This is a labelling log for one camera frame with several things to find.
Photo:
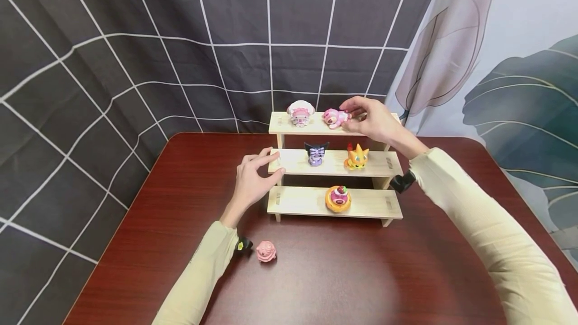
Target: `three-tier wooden shelf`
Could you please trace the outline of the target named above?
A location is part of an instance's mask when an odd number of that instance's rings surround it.
[[[351,207],[336,214],[326,207],[325,195],[327,188],[287,187],[278,183],[269,192],[267,213],[274,214],[277,222],[281,215],[332,216],[353,218],[380,219],[381,224],[389,226],[392,220],[403,218],[395,191],[388,190],[389,181],[402,175],[399,158],[394,151],[388,151],[389,146],[373,142],[370,147],[368,162],[364,169],[350,171],[345,169],[343,162],[347,158],[346,150],[327,150],[323,164],[317,167],[308,163],[307,151],[304,149],[286,149],[285,135],[348,135],[362,136],[358,133],[346,132],[342,128],[329,129],[322,120],[322,112],[316,112],[305,127],[295,127],[291,117],[286,112],[271,113],[269,133],[277,135],[277,149],[280,151],[277,161],[269,164],[269,173],[278,168],[285,168],[285,176],[357,176],[371,177],[374,189],[348,188],[351,194]]]

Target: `orange cake figurine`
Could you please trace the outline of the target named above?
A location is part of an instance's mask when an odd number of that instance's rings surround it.
[[[333,212],[343,212],[351,206],[351,195],[345,186],[333,186],[326,192],[326,206]]]
[[[346,169],[349,170],[358,170],[365,167],[367,163],[367,154],[369,153],[368,149],[361,149],[359,143],[357,143],[357,147],[353,150],[353,146],[351,143],[347,146],[347,159],[343,162]]]

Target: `dark red tabletop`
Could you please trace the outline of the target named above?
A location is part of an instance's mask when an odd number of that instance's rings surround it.
[[[339,149],[366,138],[321,137]],[[288,148],[304,138],[287,136]],[[558,267],[575,303],[578,273],[486,150],[464,138],[423,138],[449,153],[521,223]],[[67,325],[148,325],[235,185],[243,155],[275,146],[273,135],[174,136],[84,287]],[[400,157],[407,169],[407,160]],[[285,185],[371,188],[369,178],[286,176]],[[287,216],[275,222],[265,200],[238,226],[272,241],[274,264],[235,256],[217,284],[206,325],[503,324],[481,261],[440,208],[414,184],[398,195],[403,220]]]

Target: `small pink toy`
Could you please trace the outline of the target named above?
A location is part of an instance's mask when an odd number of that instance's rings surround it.
[[[309,102],[295,101],[289,106],[287,113],[295,127],[305,127],[309,124],[309,116],[315,113],[315,108]]]
[[[269,262],[277,257],[277,250],[271,241],[261,241],[256,247],[256,258],[261,262]]]
[[[351,113],[345,111],[338,111],[337,109],[327,109],[322,115],[322,119],[329,125],[330,129],[340,127],[343,122],[351,119]]]

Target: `curtain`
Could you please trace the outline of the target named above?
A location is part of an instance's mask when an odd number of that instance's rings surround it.
[[[0,0],[0,322],[63,321],[173,135],[383,101],[429,2]]]
[[[578,268],[577,28],[573,0],[432,0],[386,103],[482,143]]]

